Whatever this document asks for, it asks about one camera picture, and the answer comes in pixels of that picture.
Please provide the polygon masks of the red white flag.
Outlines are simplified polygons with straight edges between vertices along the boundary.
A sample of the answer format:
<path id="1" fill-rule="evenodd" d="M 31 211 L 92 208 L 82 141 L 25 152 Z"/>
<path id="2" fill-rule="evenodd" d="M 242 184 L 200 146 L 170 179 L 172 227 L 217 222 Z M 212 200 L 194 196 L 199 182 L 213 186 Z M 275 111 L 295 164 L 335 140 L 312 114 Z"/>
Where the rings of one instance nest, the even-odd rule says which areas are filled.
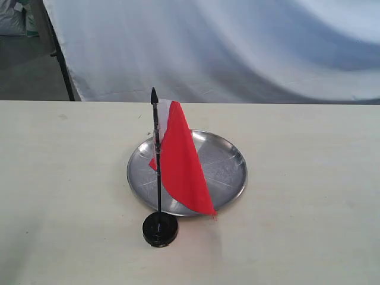
<path id="1" fill-rule="evenodd" d="M 196 213 L 215 217 L 217 211 L 181 104 L 159 99 L 152 88 L 151 105 L 159 137 L 154 146 L 160 151 L 154 152 L 149 166 L 160 171 L 161 184 L 173 199 Z"/>

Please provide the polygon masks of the black round flag base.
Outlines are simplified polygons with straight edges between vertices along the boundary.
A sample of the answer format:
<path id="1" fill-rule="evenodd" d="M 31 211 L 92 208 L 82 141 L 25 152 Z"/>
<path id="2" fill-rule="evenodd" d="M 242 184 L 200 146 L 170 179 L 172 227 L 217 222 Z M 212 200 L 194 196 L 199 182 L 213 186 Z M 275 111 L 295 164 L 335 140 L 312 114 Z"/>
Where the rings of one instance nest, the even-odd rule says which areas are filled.
<path id="1" fill-rule="evenodd" d="M 177 237 L 178 229 L 175 216 L 158 211 L 150 214 L 142 224 L 145 241 L 156 248 L 166 247 L 172 243 Z"/>

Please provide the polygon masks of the round steel plate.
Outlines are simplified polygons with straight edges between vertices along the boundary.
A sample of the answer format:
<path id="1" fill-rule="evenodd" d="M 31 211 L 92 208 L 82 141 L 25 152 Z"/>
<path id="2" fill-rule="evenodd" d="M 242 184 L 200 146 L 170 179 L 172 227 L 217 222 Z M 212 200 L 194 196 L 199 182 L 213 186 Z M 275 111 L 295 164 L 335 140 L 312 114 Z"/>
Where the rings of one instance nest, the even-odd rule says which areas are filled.
<path id="1" fill-rule="evenodd" d="M 192 130 L 192 138 L 205 175 L 211 200 L 219 210 L 236 200 L 243 192 L 248 169 L 242 153 L 225 138 L 201 130 Z M 157 193 L 157 172 L 149 166 L 156 148 L 154 138 L 140 144 L 131 154 L 126 178 L 132 192 L 147 206 L 181 217 L 198 213 L 173 199 L 163 187 Z"/>

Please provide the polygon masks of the white backdrop cloth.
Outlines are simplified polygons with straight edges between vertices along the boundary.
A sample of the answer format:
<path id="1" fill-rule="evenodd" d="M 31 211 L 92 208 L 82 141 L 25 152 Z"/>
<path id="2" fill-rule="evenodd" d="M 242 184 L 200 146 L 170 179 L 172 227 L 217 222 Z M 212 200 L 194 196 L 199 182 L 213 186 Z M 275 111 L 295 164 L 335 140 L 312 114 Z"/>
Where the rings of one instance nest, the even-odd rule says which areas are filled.
<path id="1" fill-rule="evenodd" d="M 83 101 L 379 103 L 378 1 L 45 1 Z"/>

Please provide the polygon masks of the black backdrop stand pole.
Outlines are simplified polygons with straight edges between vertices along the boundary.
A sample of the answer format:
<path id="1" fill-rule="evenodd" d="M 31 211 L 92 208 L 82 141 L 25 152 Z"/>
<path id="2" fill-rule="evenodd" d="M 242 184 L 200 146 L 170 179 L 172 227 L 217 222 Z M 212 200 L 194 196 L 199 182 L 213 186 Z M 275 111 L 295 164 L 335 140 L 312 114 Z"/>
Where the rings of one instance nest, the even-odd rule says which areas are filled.
<path id="1" fill-rule="evenodd" d="M 74 102 L 75 96 L 74 96 L 74 91 L 73 91 L 73 87 L 72 87 L 70 76 L 69 76 L 69 71 L 68 71 L 68 68 L 66 65 L 65 57 L 64 57 L 64 54 L 62 53 L 62 49 L 61 49 L 61 46 L 59 44 L 59 40 L 57 38 L 55 29 L 53 28 L 53 25 L 52 25 L 49 13 L 47 11 L 45 2 L 43 2 L 43 6 L 45 9 L 45 14 L 47 17 L 47 23 L 48 23 L 48 27 L 49 27 L 49 30 L 51 33 L 53 47 L 54 47 L 54 51 L 50 54 L 50 56 L 53 58 L 56 58 L 56 60 L 59 64 L 60 70 L 61 70 L 62 78 L 64 80 L 64 84 L 65 84 L 65 88 L 66 88 L 66 92 L 67 92 L 69 101 Z"/>

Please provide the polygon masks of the white sack in background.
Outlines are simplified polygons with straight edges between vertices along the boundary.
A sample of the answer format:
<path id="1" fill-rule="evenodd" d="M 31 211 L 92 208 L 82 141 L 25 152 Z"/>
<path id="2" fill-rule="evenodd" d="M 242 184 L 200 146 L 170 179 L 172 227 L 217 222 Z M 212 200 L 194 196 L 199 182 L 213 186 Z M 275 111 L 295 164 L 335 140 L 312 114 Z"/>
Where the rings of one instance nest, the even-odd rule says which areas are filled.
<path id="1" fill-rule="evenodd" d="M 31 1 L 1 0 L 1 36 L 37 37 Z"/>

